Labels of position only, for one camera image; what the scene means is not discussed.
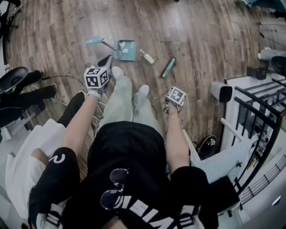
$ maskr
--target black and teal tool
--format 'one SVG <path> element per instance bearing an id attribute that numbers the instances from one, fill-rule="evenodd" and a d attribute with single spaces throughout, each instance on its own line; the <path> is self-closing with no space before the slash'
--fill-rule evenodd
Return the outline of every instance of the black and teal tool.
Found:
<path id="1" fill-rule="evenodd" d="M 168 75 L 169 71 L 171 70 L 171 68 L 172 68 L 175 64 L 176 64 L 176 59 L 175 59 L 175 57 L 173 57 L 173 58 L 171 59 L 170 63 L 168 64 L 168 66 L 166 67 L 165 71 L 164 71 L 163 74 L 162 74 L 162 77 L 163 77 L 163 78 L 165 78 L 165 77 Z"/>

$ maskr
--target black metal railing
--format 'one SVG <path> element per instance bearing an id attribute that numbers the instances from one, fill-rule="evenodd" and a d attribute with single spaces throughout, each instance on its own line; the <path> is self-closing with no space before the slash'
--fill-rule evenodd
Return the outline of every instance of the black metal railing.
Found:
<path id="1" fill-rule="evenodd" d="M 258 173 L 259 169 L 262 167 L 266 158 L 270 154 L 270 151 L 280 131 L 283 119 L 286 116 L 286 103 L 284 103 L 284 101 L 286 101 L 286 79 L 272 79 L 272 82 L 247 89 L 235 87 L 235 91 L 240 92 L 244 98 L 241 99 L 241 96 L 236 96 L 234 98 L 234 101 L 239 104 L 236 130 L 238 130 L 238 126 L 241 124 L 243 126 L 241 132 L 242 136 L 244 135 L 245 130 L 247 130 L 248 137 L 250 139 L 255 134 L 257 134 L 258 137 L 252 145 L 251 150 L 253 150 L 253 152 L 249 158 L 247 166 L 244 168 L 242 174 L 234 180 L 234 187 L 238 189 L 237 193 L 241 194 L 246 188 L 248 188 L 249 183 Z M 253 106 L 255 102 L 259 104 L 259 109 Z M 234 136 L 232 145 L 235 143 L 235 140 L 236 137 Z M 246 170 L 252 163 L 254 163 L 254 161 L 256 161 L 256 166 L 253 172 L 244 183 L 241 183 L 242 177 L 244 176 Z M 248 188 L 248 192 L 250 194 L 254 194 L 255 191 L 257 190 L 251 190 L 251 188 Z"/>
<path id="2" fill-rule="evenodd" d="M 266 188 L 266 186 L 268 186 L 278 176 L 285 166 L 286 156 L 283 155 L 282 158 L 267 173 L 263 174 L 260 179 L 248 186 L 247 189 L 242 192 L 240 204 L 245 204 L 260 193 L 264 188 Z"/>

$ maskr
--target white cylinder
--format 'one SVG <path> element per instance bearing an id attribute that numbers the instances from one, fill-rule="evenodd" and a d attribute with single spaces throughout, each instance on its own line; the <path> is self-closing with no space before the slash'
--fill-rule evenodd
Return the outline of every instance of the white cylinder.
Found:
<path id="1" fill-rule="evenodd" d="M 210 85 L 210 93 L 219 102 L 229 102 L 232 97 L 232 87 L 221 82 L 212 82 Z"/>

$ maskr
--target teal dustpan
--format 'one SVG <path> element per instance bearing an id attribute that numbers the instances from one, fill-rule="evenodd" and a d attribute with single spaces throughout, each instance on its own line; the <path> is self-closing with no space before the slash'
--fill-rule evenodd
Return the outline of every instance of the teal dustpan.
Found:
<path id="1" fill-rule="evenodd" d="M 118 40 L 112 47 L 106 43 L 104 39 L 96 37 L 88 40 L 86 44 L 102 43 L 113 50 L 113 57 L 118 60 L 135 61 L 136 60 L 136 41 L 134 40 Z"/>

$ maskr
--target black pants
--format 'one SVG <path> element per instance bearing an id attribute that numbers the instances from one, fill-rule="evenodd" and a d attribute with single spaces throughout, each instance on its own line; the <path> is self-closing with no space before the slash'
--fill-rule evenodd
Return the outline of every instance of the black pants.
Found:
<path id="1" fill-rule="evenodd" d="M 47 86 L 31 92 L 20 92 L 27 86 L 38 82 L 42 77 L 39 71 L 30 72 L 26 78 L 16 86 L 12 94 L 0 95 L 0 128 L 17 120 L 22 113 L 32 105 L 42 103 L 56 95 L 54 86 Z"/>
<path id="2" fill-rule="evenodd" d="M 7 2 L 11 2 L 13 3 L 14 5 L 16 5 L 16 7 L 20 6 L 21 5 L 21 2 L 20 0 L 6 0 Z"/>
<path id="3" fill-rule="evenodd" d="M 62 117 L 57 122 L 63 124 L 63 126 L 66 128 L 83 103 L 84 94 L 80 92 L 71 99 Z"/>

